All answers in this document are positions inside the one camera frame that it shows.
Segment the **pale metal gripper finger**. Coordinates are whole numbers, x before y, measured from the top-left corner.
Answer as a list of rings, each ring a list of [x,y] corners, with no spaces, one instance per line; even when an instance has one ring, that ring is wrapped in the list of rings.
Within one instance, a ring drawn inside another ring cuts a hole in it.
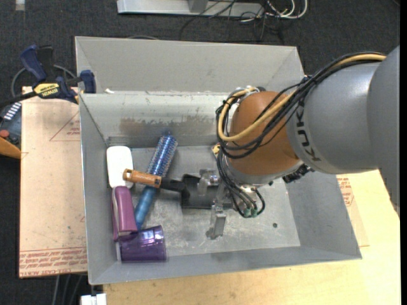
[[[219,177],[216,175],[215,169],[206,168],[200,170],[200,178],[197,184],[199,196],[206,196],[210,187],[219,186]]]
[[[214,203],[211,206],[210,224],[206,232],[206,236],[215,240],[218,237],[222,237],[224,234],[224,227],[226,224],[226,213],[222,205]]]

